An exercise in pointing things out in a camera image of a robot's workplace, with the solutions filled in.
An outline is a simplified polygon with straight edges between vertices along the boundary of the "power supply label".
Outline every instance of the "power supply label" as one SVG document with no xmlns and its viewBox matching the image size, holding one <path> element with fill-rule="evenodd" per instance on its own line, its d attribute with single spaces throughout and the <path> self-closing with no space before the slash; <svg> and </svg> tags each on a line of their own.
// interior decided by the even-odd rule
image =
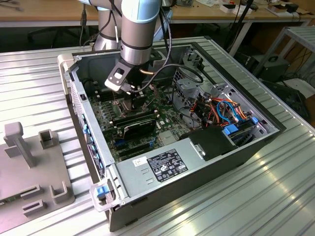
<svg viewBox="0 0 315 236">
<path fill-rule="evenodd" d="M 147 159 L 159 182 L 164 182 L 188 170 L 175 149 Z"/>
</svg>

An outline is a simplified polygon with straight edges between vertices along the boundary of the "side panel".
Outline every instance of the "side panel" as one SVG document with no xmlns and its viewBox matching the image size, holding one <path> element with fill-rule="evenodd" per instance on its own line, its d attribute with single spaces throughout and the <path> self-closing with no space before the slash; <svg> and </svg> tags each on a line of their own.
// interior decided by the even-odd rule
<svg viewBox="0 0 315 236">
<path fill-rule="evenodd" d="M 257 142 L 247 149 L 236 152 L 226 158 L 217 161 L 189 176 L 179 179 L 164 188 L 153 192 L 139 201 L 128 204 L 117 210 L 106 213 L 109 216 L 109 228 L 114 232 L 126 225 L 129 225 L 141 217 L 159 209 L 171 201 L 203 186 L 215 178 L 243 165 L 261 148 L 273 141 L 278 133 L 268 140 Z"/>
</svg>

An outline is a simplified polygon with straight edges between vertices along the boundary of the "wooden desk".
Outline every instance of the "wooden desk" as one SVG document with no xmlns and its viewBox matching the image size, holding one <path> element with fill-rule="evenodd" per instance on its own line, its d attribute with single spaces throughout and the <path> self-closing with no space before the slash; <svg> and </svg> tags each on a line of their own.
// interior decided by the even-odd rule
<svg viewBox="0 0 315 236">
<path fill-rule="evenodd" d="M 266 9 L 267 5 L 258 4 L 259 9 L 248 14 L 244 18 L 244 25 L 236 38 L 231 50 L 230 55 L 234 56 L 237 49 L 241 45 L 245 35 L 250 29 L 252 23 L 256 22 L 303 22 L 301 26 L 307 26 L 315 16 L 302 15 L 298 16 L 276 16 Z M 232 23 L 235 20 L 235 14 L 225 13 L 220 10 L 218 5 L 208 7 L 199 2 L 194 2 L 192 7 L 174 6 L 173 17 L 171 23 L 173 24 L 188 24 L 188 23 Z"/>
<path fill-rule="evenodd" d="M 18 0 L 23 12 L 0 7 L 0 27 L 49 27 L 79 26 L 82 3 L 77 0 Z M 259 9 L 244 19 L 244 26 L 230 51 L 234 55 L 241 45 L 246 33 L 254 22 L 303 22 L 306 26 L 315 16 L 304 15 L 301 18 L 278 17 L 265 9 L 266 5 L 258 5 Z M 235 14 L 226 14 L 220 7 L 208 7 L 194 2 L 193 7 L 175 6 L 172 8 L 171 23 L 232 23 Z M 92 6 L 87 6 L 87 25 L 98 25 L 98 13 Z"/>
<path fill-rule="evenodd" d="M 0 7 L 0 27 L 79 26 L 83 5 L 77 0 L 18 0 L 23 12 Z M 98 13 L 87 6 L 87 25 L 98 25 Z"/>
</svg>

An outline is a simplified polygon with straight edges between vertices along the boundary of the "circuit board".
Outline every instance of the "circuit board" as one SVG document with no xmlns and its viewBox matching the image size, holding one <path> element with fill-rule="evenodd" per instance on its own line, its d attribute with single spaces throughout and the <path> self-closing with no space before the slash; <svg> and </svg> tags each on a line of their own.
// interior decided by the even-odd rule
<svg viewBox="0 0 315 236">
<path fill-rule="evenodd" d="M 108 147 L 114 159 L 118 162 L 162 147 L 172 140 L 175 142 L 179 140 L 181 135 L 191 131 L 179 113 L 174 110 L 170 102 L 170 91 L 163 92 L 152 86 L 152 90 L 147 89 L 146 91 L 145 103 L 142 109 L 133 112 L 123 112 L 123 98 L 100 101 L 94 96 L 90 97 L 89 100 Z M 124 119 L 148 111 L 155 112 L 156 127 L 152 133 L 141 138 L 126 141 L 119 134 L 121 132 L 119 128 L 111 123 L 113 120 Z"/>
</svg>

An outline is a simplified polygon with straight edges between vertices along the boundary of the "metal shelf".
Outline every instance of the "metal shelf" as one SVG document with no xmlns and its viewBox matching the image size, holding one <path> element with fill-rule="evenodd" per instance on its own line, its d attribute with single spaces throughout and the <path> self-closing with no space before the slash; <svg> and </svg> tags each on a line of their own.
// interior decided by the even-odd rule
<svg viewBox="0 0 315 236">
<path fill-rule="evenodd" d="M 253 72 L 253 75 L 257 76 L 261 69 L 263 68 L 264 64 L 276 50 L 278 45 L 282 42 L 285 36 L 289 36 L 291 40 L 285 46 L 285 48 L 279 54 L 279 57 L 284 57 L 289 49 L 292 47 L 293 43 L 296 41 L 303 45 L 305 48 L 309 49 L 312 52 L 315 52 L 315 27 L 284 27 L 276 40 L 268 49 L 267 53 L 265 54 L 264 58 L 260 61 L 258 66 Z M 315 62 L 311 63 L 311 65 L 306 69 L 309 71 L 315 64 Z"/>
<path fill-rule="evenodd" d="M 25 136 L 58 132 L 76 200 L 14 228 L 8 235 L 315 235 L 315 130 L 259 80 L 204 37 L 197 42 L 287 128 L 243 166 L 179 198 L 117 232 L 94 210 L 92 184 L 67 110 L 57 56 L 90 50 L 66 48 L 0 54 L 0 132 L 19 120 Z M 216 81 L 220 75 L 205 71 Z"/>
</svg>

